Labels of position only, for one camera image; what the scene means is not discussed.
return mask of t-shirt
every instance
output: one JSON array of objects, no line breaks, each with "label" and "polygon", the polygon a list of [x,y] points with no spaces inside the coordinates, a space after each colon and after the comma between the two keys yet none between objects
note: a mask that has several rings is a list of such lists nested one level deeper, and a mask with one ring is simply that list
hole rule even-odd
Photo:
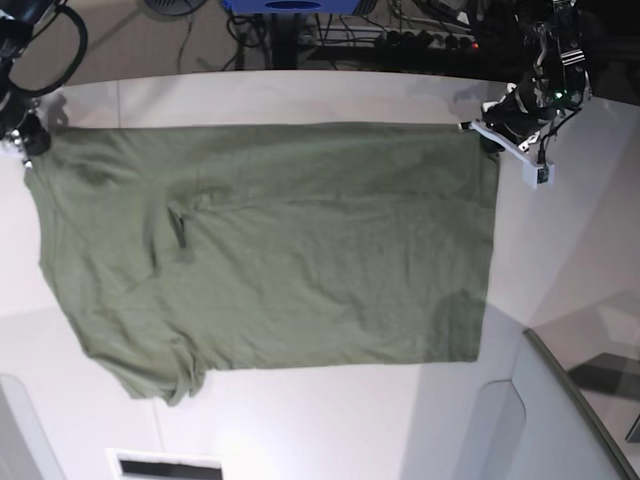
[{"label": "t-shirt", "polygon": [[498,166],[453,126],[66,129],[26,183],[85,354],[177,404],[209,369],[473,361]]}]

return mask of cable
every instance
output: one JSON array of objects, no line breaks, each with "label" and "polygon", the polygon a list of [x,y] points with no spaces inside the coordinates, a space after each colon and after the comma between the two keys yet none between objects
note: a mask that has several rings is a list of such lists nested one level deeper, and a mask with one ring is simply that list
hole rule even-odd
[{"label": "cable", "polygon": [[327,22],[327,28],[324,31],[324,41],[327,41],[327,37],[329,36],[329,29],[331,28],[331,22],[333,22],[333,13],[329,14],[329,21]]},{"label": "cable", "polygon": [[229,68],[229,66],[233,63],[233,61],[234,61],[236,58],[238,58],[238,53],[237,53],[237,52],[233,55],[233,57],[231,57],[231,58],[227,61],[227,63],[225,63],[225,64],[224,64],[224,67],[222,67],[222,68],[220,69],[220,71],[221,71],[221,72],[226,71],[226,70],[227,70],[227,68]]},{"label": "cable", "polygon": [[347,25],[347,22],[344,21],[344,15],[343,14],[338,15],[338,20],[340,20],[340,23],[342,24],[342,26],[345,28],[347,32],[347,40],[349,39],[349,34],[351,34],[351,38],[353,39],[353,46],[355,47],[356,34],[353,33],[353,30],[351,30],[351,27]]},{"label": "cable", "polygon": [[447,27],[447,25],[442,20],[440,20],[439,18],[436,18],[436,20],[440,25],[442,25],[442,28],[444,28],[445,32],[447,32],[449,35],[453,35],[453,33],[451,32],[451,29]]},{"label": "cable", "polygon": [[[262,15],[256,14],[252,17],[235,15],[233,11],[228,10],[224,6],[222,6],[222,8],[228,17],[226,28],[231,38],[235,40],[238,46],[242,46],[242,48],[260,48],[264,58],[264,67],[266,70],[271,70],[271,55],[266,41],[267,27]],[[245,27],[247,25],[249,26],[249,29],[241,32],[241,27]],[[254,42],[249,42],[248,38],[252,32],[254,33],[256,40]],[[239,50],[236,55],[244,58],[244,52],[241,50]]]},{"label": "cable", "polygon": [[187,17],[187,21],[189,22],[189,27],[187,28],[187,35],[185,35],[184,40],[182,41],[182,45],[180,45],[180,50],[178,51],[178,58],[176,59],[176,71],[178,72],[178,74],[182,73],[182,55],[184,55],[184,49],[187,46],[187,43],[189,42],[189,38],[191,37],[191,32],[193,31],[193,23],[194,23],[194,16],[192,13],[189,14],[189,16]]},{"label": "cable", "polygon": [[38,30],[38,33],[36,33],[33,37],[31,37],[31,39],[27,43],[27,46],[31,45],[40,35],[42,35],[44,32],[47,31],[47,29],[53,24],[53,22],[56,21],[56,19],[58,18],[58,15],[60,15],[60,12],[57,11],[57,7],[60,7],[62,5],[66,5],[66,4],[67,4],[67,0],[62,0],[61,2],[58,3],[58,5],[56,5],[56,12],[54,13],[54,15],[51,18],[51,20],[49,20],[44,27],[42,27],[40,30]]},{"label": "cable", "polygon": [[76,56],[74,57],[71,64],[65,70],[65,72],[60,76],[60,78],[58,78],[55,82],[51,83],[50,85],[44,88],[40,88],[38,90],[28,90],[28,89],[19,87],[18,85],[13,83],[13,81],[10,78],[8,77],[5,78],[4,82],[6,82],[7,86],[11,90],[13,90],[15,93],[22,95],[23,97],[27,97],[27,98],[42,97],[44,95],[48,95],[49,93],[56,91],[58,88],[63,86],[65,83],[67,83],[69,79],[73,76],[73,74],[76,73],[76,70],[78,70],[78,67],[82,63],[82,60],[84,59],[84,56],[87,53],[87,47],[89,45],[89,33],[87,32],[87,26],[82,21],[82,17],[80,17],[80,15],[78,15],[75,10],[73,10],[71,7],[66,6],[64,3],[56,6],[56,14],[62,14],[67,18],[69,18],[69,20],[71,20],[71,22],[78,29],[78,37],[79,37],[78,51],[76,52]]},{"label": "cable", "polygon": [[[326,47],[327,45],[325,43],[325,39],[322,37],[322,26],[320,25],[320,15],[316,13],[315,17],[316,17],[316,25],[318,26],[318,38],[320,39],[320,44],[323,47]],[[334,60],[329,60],[329,63],[331,64],[334,70],[338,69],[338,65],[336,65],[336,62]]]},{"label": "cable", "polygon": [[370,25],[373,25],[375,27],[378,27],[380,29],[382,29],[382,31],[384,33],[389,33],[389,30],[387,30],[385,27],[383,27],[382,25],[380,25],[379,23],[374,22],[373,20],[369,20],[367,17],[365,17],[364,15],[358,15],[358,18],[361,18],[362,20],[364,20],[365,22],[367,22]]}]

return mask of electronics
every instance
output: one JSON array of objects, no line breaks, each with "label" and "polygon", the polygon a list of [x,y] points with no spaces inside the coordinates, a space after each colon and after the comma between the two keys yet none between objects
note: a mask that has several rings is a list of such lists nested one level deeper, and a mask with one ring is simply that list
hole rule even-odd
[{"label": "electronics", "polygon": [[377,0],[224,0],[225,8],[238,14],[337,13],[368,15]]}]

